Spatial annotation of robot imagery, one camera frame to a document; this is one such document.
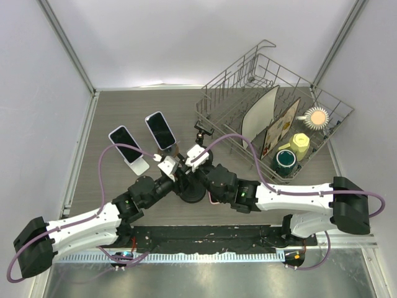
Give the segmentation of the black clamp phone stand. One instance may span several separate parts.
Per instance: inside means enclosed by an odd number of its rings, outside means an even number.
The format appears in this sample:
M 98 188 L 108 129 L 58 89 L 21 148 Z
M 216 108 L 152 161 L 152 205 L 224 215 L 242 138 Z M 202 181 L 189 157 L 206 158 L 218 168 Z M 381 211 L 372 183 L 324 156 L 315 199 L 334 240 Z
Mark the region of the black clamp phone stand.
M 195 174 L 188 170 L 180 178 L 179 197 L 189 204 L 200 202 L 206 194 L 206 189 Z

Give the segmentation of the phone with pink case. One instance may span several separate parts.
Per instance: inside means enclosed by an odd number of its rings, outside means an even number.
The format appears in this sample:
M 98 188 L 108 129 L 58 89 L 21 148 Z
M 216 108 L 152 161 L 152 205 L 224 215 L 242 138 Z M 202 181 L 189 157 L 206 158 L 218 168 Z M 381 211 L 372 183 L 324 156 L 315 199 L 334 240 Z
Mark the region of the phone with pink case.
M 209 198 L 209 202 L 211 203 L 211 205 L 223 204 L 223 202 L 216 201 L 215 198 L 211 195 L 210 192 L 208 192 L 208 198 Z

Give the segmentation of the black round-base phone stand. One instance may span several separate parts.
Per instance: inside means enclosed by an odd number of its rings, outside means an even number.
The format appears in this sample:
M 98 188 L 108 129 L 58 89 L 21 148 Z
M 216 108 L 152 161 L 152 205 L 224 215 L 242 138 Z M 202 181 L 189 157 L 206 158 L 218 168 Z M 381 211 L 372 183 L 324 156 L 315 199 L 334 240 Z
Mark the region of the black round-base phone stand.
M 194 128 L 198 130 L 196 134 L 196 139 L 195 142 L 196 144 L 200 145 L 202 148 L 206 148 L 206 146 L 203 144 L 204 142 L 204 137 L 206 135 L 212 136 L 214 133 L 214 129 L 207 130 L 201 123 L 201 121 L 196 121 Z M 209 157 L 208 160 L 204 163 L 204 165 L 209 166 L 213 162 L 213 152 L 211 150 L 208 151 Z

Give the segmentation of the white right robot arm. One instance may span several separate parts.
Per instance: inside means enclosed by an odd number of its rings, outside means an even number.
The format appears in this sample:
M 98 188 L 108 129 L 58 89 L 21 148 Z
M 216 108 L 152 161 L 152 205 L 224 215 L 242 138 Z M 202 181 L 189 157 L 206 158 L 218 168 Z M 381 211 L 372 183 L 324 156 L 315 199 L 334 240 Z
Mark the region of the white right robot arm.
M 265 185 L 239 179 L 222 165 L 188 166 L 214 201 L 229 204 L 240 213 L 290 210 L 280 229 L 281 240 L 287 245 L 333 229 L 352 235 L 370 233 L 368 196 L 345 177 L 314 186 Z

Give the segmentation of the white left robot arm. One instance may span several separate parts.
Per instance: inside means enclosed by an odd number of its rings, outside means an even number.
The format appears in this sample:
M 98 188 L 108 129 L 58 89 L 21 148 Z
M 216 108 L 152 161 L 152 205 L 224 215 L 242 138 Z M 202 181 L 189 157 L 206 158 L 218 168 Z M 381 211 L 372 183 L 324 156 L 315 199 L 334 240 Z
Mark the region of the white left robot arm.
M 14 264 L 19 265 L 22 279 L 27 279 L 76 251 L 113 244 L 128 246 L 132 240 L 130 225 L 143 216 L 143 210 L 170 192 L 181 196 L 192 183 L 191 173 L 180 169 L 171 175 L 163 173 L 158 179 L 141 176 L 126 192 L 111 202 L 102 202 L 98 209 L 50 222 L 43 217 L 30 220 L 13 242 L 16 255 L 7 269 L 7 280 L 16 282 L 11 276 Z

